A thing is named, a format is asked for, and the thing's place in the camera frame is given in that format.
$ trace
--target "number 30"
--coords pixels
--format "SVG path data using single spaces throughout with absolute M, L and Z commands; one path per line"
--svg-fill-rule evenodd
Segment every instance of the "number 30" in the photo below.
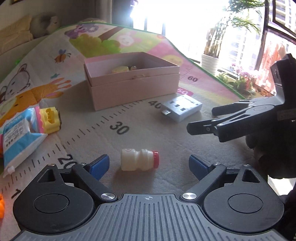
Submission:
M 122 124 L 122 122 L 120 122 L 120 121 L 117 121 L 116 122 L 117 123 L 117 125 L 115 125 L 115 126 L 110 126 L 110 129 L 111 130 L 117 130 L 116 131 L 116 133 L 118 134 L 118 135 L 122 135 L 122 134 L 124 134 L 124 133 L 127 133 L 128 131 L 129 131 L 129 127 L 128 126 L 122 126 L 123 124 Z

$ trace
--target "blue and white packaging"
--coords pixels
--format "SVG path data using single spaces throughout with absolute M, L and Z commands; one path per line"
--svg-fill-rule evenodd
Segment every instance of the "blue and white packaging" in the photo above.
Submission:
M 39 133 L 34 108 L 29 108 L 15 117 L 3 128 L 3 177 L 12 174 L 44 141 L 47 134 Z

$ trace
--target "open box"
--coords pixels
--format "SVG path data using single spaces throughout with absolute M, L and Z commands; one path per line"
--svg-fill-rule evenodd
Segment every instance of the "open box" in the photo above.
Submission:
M 138 69 L 112 74 L 118 66 Z M 144 52 L 88 58 L 84 69 L 95 110 L 176 93 L 180 78 L 179 66 Z

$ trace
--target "printed number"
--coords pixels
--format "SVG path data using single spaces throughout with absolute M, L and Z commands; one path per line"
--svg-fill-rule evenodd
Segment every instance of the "printed number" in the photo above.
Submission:
M 182 95 L 187 95 L 188 94 L 187 90 L 183 90 L 183 89 L 180 89 L 180 88 L 177 90 L 177 92 L 182 94 Z
M 69 158 L 58 158 L 59 163 L 60 163 L 61 165 L 64 164 L 63 161 L 70 161 L 70 160 L 73 160 L 73 157 L 72 157 L 71 154 L 68 154 L 67 156 L 68 156 Z M 67 163 L 64 165 L 63 168 L 64 168 L 64 169 L 67 169 L 67 167 L 70 166 L 70 165 L 72 165 L 72 164 L 77 164 L 77 162 L 76 162 L 76 161 L 70 161 L 70 162 L 67 162 Z
M 19 189 L 16 189 L 16 193 L 11 196 L 11 199 L 13 199 L 14 197 L 16 197 L 18 194 L 20 194 L 20 190 Z
M 196 81 L 198 81 L 198 78 L 195 78 L 193 76 L 189 76 L 188 80 L 192 80 L 193 82 L 196 82 Z
M 154 105 L 156 109 L 160 109 L 161 103 L 156 104 L 158 101 L 150 101 L 148 102 L 151 106 Z
M 122 135 L 122 134 L 127 133 L 129 131 L 129 127 L 128 126 L 122 126 L 123 125 L 122 122 L 117 121 L 116 123 L 117 123 L 117 125 L 115 125 L 115 126 L 111 125 L 110 129 L 111 130 L 117 130 L 116 133 L 118 135 Z

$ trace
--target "play mat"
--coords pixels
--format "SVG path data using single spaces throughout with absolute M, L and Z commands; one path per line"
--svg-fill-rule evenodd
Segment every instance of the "play mat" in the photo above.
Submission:
M 181 66 L 177 94 L 136 101 L 95 112 L 85 82 L 85 58 L 127 52 L 147 52 Z M 56 106 L 62 128 L 49 135 L 16 171 L 0 177 L 6 209 L 0 240 L 19 232 L 13 217 L 14 200 L 48 163 L 69 168 L 110 156 L 110 168 L 101 182 L 122 193 L 174 193 L 180 195 L 198 180 L 188 168 L 188 158 L 198 154 L 208 162 L 239 168 L 251 151 L 243 139 L 219 143 L 213 135 L 190 136 L 188 122 L 212 118 L 214 106 L 238 101 L 240 96 L 182 55 L 162 35 L 120 26 L 83 23 L 62 28 L 37 45 L 0 84 L 0 125 L 30 106 Z M 160 113 L 161 102 L 188 94 L 203 103 L 201 112 L 181 123 Z M 157 170 L 123 172 L 122 148 L 157 150 Z

